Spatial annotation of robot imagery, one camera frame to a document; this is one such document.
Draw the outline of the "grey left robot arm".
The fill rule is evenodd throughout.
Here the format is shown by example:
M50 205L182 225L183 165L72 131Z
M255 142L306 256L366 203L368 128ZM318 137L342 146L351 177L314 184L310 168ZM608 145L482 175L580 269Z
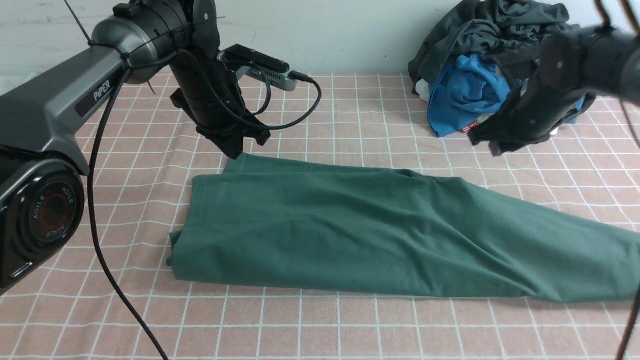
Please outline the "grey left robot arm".
M246 138L270 130L245 109L234 68L219 58L212 0L131 0L93 30L89 48L1 96L1 292L6 293L73 237L85 209L90 165L80 128L124 84L169 66L171 100L229 158Z

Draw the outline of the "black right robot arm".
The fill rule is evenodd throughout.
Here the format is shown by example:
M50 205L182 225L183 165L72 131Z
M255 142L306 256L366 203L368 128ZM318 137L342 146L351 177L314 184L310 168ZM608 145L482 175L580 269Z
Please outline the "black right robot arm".
M610 27L560 31L537 47L496 55L511 91L496 114L470 130L471 145L487 142L500 157L546 142L591 95L638 106L639 58L639 37Z

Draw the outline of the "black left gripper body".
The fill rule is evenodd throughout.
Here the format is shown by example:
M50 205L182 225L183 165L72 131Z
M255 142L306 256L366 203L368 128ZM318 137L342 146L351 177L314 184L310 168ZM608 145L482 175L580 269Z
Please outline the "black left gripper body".
M221 61L173 60L170 69L179 89L170 97L218 148L220 135L242 135L263 146L271 132L243 105L237 77Z

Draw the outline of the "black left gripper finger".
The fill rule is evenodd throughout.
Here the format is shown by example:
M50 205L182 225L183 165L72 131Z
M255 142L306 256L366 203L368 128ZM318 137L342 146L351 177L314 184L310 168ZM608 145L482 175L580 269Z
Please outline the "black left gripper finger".
M243 135L219 135L218 149L226 155L226 157L236 160L244 152Z

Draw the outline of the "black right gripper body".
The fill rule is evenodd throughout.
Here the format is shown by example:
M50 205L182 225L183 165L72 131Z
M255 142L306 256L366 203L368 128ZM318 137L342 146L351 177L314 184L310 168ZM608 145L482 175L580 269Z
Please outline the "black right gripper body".
M550 139L552 130L578 115L573 109L587 94L585 89L558 89L542 80L528 80L468 138L473 146L487 142L494 157L541 144Z

